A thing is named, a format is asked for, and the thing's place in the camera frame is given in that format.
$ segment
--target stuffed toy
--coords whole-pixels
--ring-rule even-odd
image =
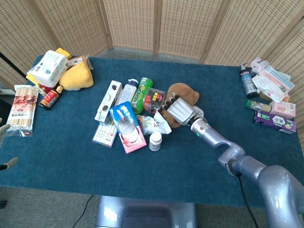
[[[78,63],[67,70],[60,78],[59,84],[65,90],[79,90],[94,84],[91,71],[85,62]]]
[[[168,89],[165,100],[168,100],[169,97],[172,96],[172,92],[176,92],[182,99],[184,99],[191,106],[194,106],[200,97],[200,94],[198,92],[194,91],[184,83],[175,83],[171,85]],[[169,113],[166,110],[162,110],[161,114],[168,122],[171,128],[177,128],[181,126],[176,120],[173,119],[171,115],[169,115]]]

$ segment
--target gray carpet floor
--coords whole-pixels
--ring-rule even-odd
[[[198,60],[116,47],[99,55],[104,58],[142,59],[179,63],[198,63]],[[48,190],[0,188],[0,199],[7,199],[0,209],[0,228],[71,228],[83,212],[90,195]],[[94,227],[99,197],[88,204],[77,228]],[[254,228],[244,207],[197,205],[201,228]],[[252,209],[260,228],[266,227],[264,209]]]

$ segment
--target brown plush toy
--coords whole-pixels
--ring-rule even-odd
[[[194,106],[200,97],[200,94],[198,92],[194,91],[187,84],[184,83],[175,83],[171,85],[168,89],[166,100],[168,100],[169,97],[172,96],[172,92],[176,92],[191,106]],[[171,128],[177,128],[181,126],[176,120],[173,119],[172,116],[169,115],[166,110],[162,110],[161,114],[166,119]]]

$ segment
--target black pole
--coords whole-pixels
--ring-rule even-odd
[[[26,77],[26,75],[18,68],[16,67],[15,64],[13,64],[4,54],[0,52],[0,57],[7,63],[9,64],[14,70],[16,70],[22,77]]]

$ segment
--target pink product box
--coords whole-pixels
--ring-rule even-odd
[[[276,103],[272,101],[269,105],[271,106],[270,114],[284,117],[287,120],[295,117],[295,104],[293,103],[289,103],[286,101]]]
[[[110,108],[110,113],[126,153],[147,145],[129,101]]]

